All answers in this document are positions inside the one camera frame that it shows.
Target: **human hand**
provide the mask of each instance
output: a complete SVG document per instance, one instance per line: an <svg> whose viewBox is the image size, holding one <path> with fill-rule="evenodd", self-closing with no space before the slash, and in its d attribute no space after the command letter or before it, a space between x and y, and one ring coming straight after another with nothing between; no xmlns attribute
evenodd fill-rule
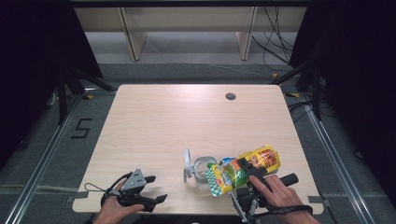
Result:
<svg viewBox="0 0 396 224"><path fill-rule="evenodd" d="M250 176L249 180L267 200L269 204L269 206L267 206L268 210L278 207L303 205L296 191L292 188L286 188L277 175L265 177L265 181L268 183L271 190L269 190L256 176ZM286 215L277 215L276 217L281 223L318 223L307 211L292 212Z"/></svg>
<svg viewBox="0 0 396 224"><path fill-rule="evenodd" d="M118 190L125 182L122 180L115 189ZM124 207L119 204L116 196L108 197L99 212L98 217L93 222L94 224L116 224L121 223L123 219L129 215L141 211L145 208L143 204L134 204L132 206Z"/></svg>

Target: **wire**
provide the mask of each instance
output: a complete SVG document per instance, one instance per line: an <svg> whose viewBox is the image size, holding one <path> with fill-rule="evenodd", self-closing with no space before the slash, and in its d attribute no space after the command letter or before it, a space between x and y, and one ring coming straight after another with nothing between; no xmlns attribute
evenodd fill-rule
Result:
<svg viewBox="0 0 396 224"><path fill-rule="evenodd" d="M149 43L149 40L147 40L147 43L148 43L148 45L149 45L152 49L154 49L154 51L156 51L158 54L162 54L162 53L159 52L157 49L155 49L155 48L151 45L151 43ZM170 61L167 61L167 60L165 60L165 59L163 59L163 60L164 60L166 63L186 63L186 62L170 62ZM238 73L242 73L242 74L248 74L248 75L255 75L255 76L259 76L259 77L264 77L264 78L266 78L266 79L271 79L271 80L272 80L272 78L266 77L265 75L262 75L262 74L259 74L259 73L245 72L245 71L237 70L237 69L234 69L234 68L231 68L231 67L225 67L225 66L215 65L215 64L212 64L212 63L202 63L202 64L205 64L205 65L208 65L208 66L212 66L212 67L216 67L216 68L221 68L221 69L228 69L228 70L232 70L232 71L235 71L235 72L238 72Z"/></svg>
<svg viewBox="0 0 396 224"><path fill-rule="evenodd" d="M300 118L302 118L304 115L308 114L310 111L312 111L312 109L309 109L308 111L305 111L300 117L298 117L297 119L295 119L293 121L293 123L297 122Z"/></svg>
<svg viewBox="0 0 396 224"><path fill-rule="evenodd" d="M91 185L91 186L93 186L94 188L96 188L96 189L87 189L87 185ZM101 188L99 188L99 187L97 187L96 185L94 185L94 184L92 184L92 183L86 183L85 185L84 185L84 189L85 190L87 190L87 191L102 191L102 192L105 192L106 190L105 189L101 189Z"/></svg>
<svg viewBox="0 0 396 224"><path fill-rule="evenodd" d="M260 47L262 47L262 49L268 51L270 54L274 55L275 57L277 57L280 61L282 61L283 63L288 63L288 61L284 60L283 58L281 58L279 55L275 54L273 51L269 50L268 48L266 48L265 46L263 46L261 43L259 43L259 41L256 40L256 38L254 36L251 37Z"/></svg>
<svg viewBox="0 0 396 224"><path fill-rule="evenodd" d="M286 60L281 59L281 61L282 61L283 63L286 63L286 64L289 64L289 60L290 60L290 53L289 53L289 51L290 51L291 49L286 48L286 46L285 46L284 43L283 43L285 40L284 40L284 38L280 35L280 32L279 32L279 19L278 19L279 7L276 7L276 20L275 20L275 22L273 22L273 20L272 20L271 17L269 16L269 13L268 13L266 7L264 7L264 11L265 11L265 13L266 13L266 15L267 15L267 18L268 18L269 22L271 23L272 32L271 32L271 34L270 34L269 37L266 35L266 33L264 33L264 36L265 36L265 37L267 38L267 40L268 40L267 43L266 43L266 45L265 45L265 47L262 46L261 44L259 44L257 40L255 40L254 38L253 38L253 39L259 44L259 46L261 46L261 47L264 49L264 54L263 54L263 56L262 56L262 59L263 59L263 61L264 61L265 66L267 66L267 67L270 68L270 69L276 70L276 71L285 71L285 70L277 70L277 69L271 68L271 67L267 64L267 62L265 61L265 52L268 51L268 45L269 45L269 43L274 44L276 47L282 48L283 53L285 54ZM272 38L272 36L273 36L274 33L275 33L275 34L277 35L277 37L279 38L279 41L280 41L281 46L275 44L275 43L271 40L271 38Z"/></svg>

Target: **black cable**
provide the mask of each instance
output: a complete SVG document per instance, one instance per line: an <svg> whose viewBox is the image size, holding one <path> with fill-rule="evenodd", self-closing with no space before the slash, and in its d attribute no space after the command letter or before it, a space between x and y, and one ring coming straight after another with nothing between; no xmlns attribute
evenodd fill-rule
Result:
<svg viewBox="0 0 396 224"><path fill-rule="evenodd" d="M312 109L309 109L308 111L304 112L300 117L298 117L297 119L295 119L293 121L293 123L297 122L300 118L302 118L304 115L308 114L310 111L312 111Z"/></svg>
<svg viewBox="0 0 396 224"><path fill-rule="evenodd" d="M269 50L268 48L266 48L265 46L263 46L262 44L259 43L259 41L256 40L256 38L254 38L254 36L251 37L260 47L262 47L262 49L268 51L270 54L274 55L275 57L277 57L280 61L282 61L283 63L288 63L288 61L284 60L283 58L281 58L279 55L277 55L276 53L274 53L273 51Z"/></svg>
<svg viewBox="0 0 396 224"><path fill-rule="evenodd" d="M278 18L278 16L279 16L279 7L275 7L275 15L276 15L276 20L275 20L275 24L274 24L274 28L273 29L275 30L276 35L279 38L280 44L282 45L283 53L285 54L286 58L289 61L290 60L290 54L286 50L286 46L283 44L282 36L280 35L279 18Z"/></svg>
<svg viewBox="0 0 396 224"><path fill-rule="evenodd" d="M274 43L274 42L270 39L270 37L267 36L267 34L266 34L265 32L263 32L263 34L264 34L265 38L267 38L267 40L268 40L271 44L273 44L274 46L276 46L276 47L278 47L278 48L280 48L280 49L283 49L282 46L279 46L278 44Z"/></svg>
<svg viewBox="0 0 396 224"><path fill-rule="evenodd" d="M273 30L272 30L272 32L271 32L271 35L270 35L270 39L271 39L273 33L275 33L275 34L277 35L277 37L279 38L279 41L280 41L280 43L281 43L281 45L282 45L283 52L285 53L285 56L286 56L287 60L289 60L289 58L288 58L289 53L288 53L287 51L285 51L285 48L286 48L286 47L285 47L285 45L283 44L282 36L280 35L280 32L279 32L279 19L278 19L279 7L276 7L276 20L275 20L275 22L273 22L273 21L271 20L271 17L270 17L270 15L269 15L269 13L268 13L266 7L264 7L264 11L265 11L265 14L267 15L267 18L268 18L268 20L269 20L269 22L271 23L271 26L272 26L272 28L273 28Z"/></svg>

